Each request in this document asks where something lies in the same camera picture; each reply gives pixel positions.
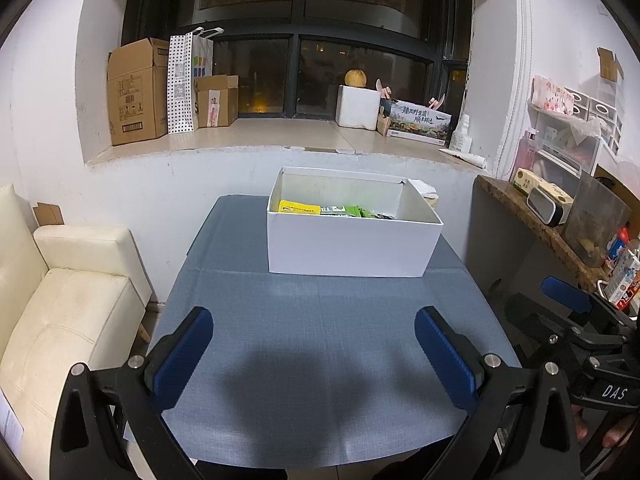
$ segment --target cream leather armchair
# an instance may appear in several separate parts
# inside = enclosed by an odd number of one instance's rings
[[[0,388],[24,428],[19,459],[49,478],[69,368],[119,367],[151,288],[127,228],[44,226],[33,237],[12,185],[0,187]]]

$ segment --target window frame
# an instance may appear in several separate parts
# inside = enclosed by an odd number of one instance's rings
[[[178,26],[180,3],[181,0],[127,0],[121,44],[148,37],[168,40],[172,34],[185,34],[199,26],[228,30],[212,38],[214,48],[217,41],[289,40],[282,113],[242,114],[243,117],[318,118],[296,113],[302,40],[347,43],[423,62],[427,70],[420,104],[426,104],[432,96],[438,98],[447,94],[449,70],[466,70],[468,67],[468,59],[452,57],[456,33],[471,34],[470,30],[458,31],[456,27],[460,12],[472,12],[472,9],[460,8],[464,5],[462,0],[431,0],[428,30],[421,30],[424,38],[412,38],[361,23],[308,17],[305,16],[306,0],[291,0],[291,14],[288,18],[242,18]],[[458,114],[453,115],[452,126],[457,123]]]

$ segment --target metal screw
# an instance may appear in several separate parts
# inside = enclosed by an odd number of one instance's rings
[[[143,358],[142,355],[134,355],[127,361],[127,365],[129,365],[129,368],[133,368],[135,370],[136,368],[140,368],[144,362],[145,358]]]
[[[76,363],[71,367],[71,375],[78,376],[84,372],[84,365],[82,363]]]
[[[545,365],[545,370],[551,375],[557,375],[558,372],[560,371],[560,368],[558,368],[558,365],[556,363],[552,363],[551,361],[549,361]]]
[[[491,368],[497,368],[502,364],[502,360],[496,354],[485,355],[484,362]]]

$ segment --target table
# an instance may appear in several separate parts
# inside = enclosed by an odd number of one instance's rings
[[[540,221],[527,206],[527,197],[519,192],[511,182],[478,175],[476,185],[500,202],[511,214],[522,221],[543,244],[551,249],[575,277],[580,288],[587,292],[595,292],[598,280],[608,280],[604,270],[587,267],[562,239],[561,232],[564,226],[549,227]]]
[[[195,306],[212,342],[164,420],[189,457],[313,468],[418,449],[454,434],[450,403],[418,345],[433,304],[481,353],[517,358],[480,290],[440,238],[423,278],[268,272],[267,197],[224,196],[189,250],[152,346]]]

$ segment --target window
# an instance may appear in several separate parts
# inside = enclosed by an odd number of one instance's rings
[[[239,76],[239,114],[282,113],[288,43],[239,40],[215,44],[214,73]]]
[[[422,100],[424,63],[348,44],[303,40],[301,45],[296,114],[334,117],[338,86],[353,68],[364,71],[370,88],[380,79],[393,89],[394,97]]]
[[[239,75],[241,116],[334,118],[338,86],[364,70],[395,98],[465,94],[471,0],[128,0],[123,43],[223,27],[214,71]]]

